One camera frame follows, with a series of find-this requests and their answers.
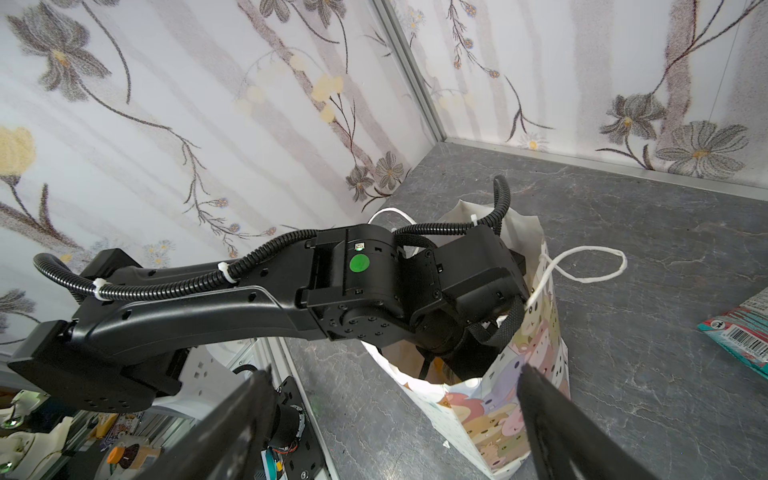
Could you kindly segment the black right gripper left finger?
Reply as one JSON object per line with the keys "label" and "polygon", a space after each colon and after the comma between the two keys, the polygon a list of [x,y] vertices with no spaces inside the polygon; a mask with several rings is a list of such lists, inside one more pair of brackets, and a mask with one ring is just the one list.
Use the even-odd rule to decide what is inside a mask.
{"label": "black right gripper left finger", "polygon": [[274,430],[278,393],[272,371],[258,370],[140,479],[252,479]]}

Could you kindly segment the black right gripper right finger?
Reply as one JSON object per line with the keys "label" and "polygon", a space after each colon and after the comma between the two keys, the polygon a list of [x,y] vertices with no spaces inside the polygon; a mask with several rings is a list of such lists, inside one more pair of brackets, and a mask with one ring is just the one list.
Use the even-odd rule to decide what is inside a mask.
{"label": "black right gripper right finger", "polygon": [[521,370],[517,396],[540,479],[652,479],[536,368]]}

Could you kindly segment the white cartoon paper gift bag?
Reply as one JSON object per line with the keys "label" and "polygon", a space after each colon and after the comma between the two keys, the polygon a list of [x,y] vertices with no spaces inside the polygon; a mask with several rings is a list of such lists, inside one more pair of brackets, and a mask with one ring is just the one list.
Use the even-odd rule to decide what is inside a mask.
{"label": "white cartoon paper gift bag", "polygon": [[523,413],[517,398],[521,369],[539,370],[564,395],[570,393],[568,348],[554,295],[553,272],[564,251],[550,257],[539,219],[509,210],[501,239],[525,258],[524,280],[532,293],[522,324],[481,376],[459,381],[441,360],[434,360],[426,379],[417,374],[422,356],[407,342],[365,348],[430,419],[446,444],[454,447],[490,479],[508,479],[529,455]]}

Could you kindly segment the teal snack packet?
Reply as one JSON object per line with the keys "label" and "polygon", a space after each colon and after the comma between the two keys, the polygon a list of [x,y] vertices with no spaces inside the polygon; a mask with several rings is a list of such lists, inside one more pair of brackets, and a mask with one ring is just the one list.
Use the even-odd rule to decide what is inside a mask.
{"label": "teal snack packet", "polygon": [[767,378],[767,289],[736,308],[700,323],[698,330]]}

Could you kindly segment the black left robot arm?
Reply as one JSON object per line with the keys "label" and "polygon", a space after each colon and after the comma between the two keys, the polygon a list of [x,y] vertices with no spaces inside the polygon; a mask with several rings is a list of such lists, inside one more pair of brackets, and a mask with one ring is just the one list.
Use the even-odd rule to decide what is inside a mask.
{"label": "black left robot arm", "polygon": [[79,307],[38,325],[9,368],[108,413],[179,393],[192,348],[250,338],[405,341],[461,379],[480,377],[505,346],[496,319],[518,326],[530,295],[522,255],[482,225],[442,246],[369,224],[297,230],[222,266],[149,269],[119,249],[81,274],[50,254],[34,264]]}

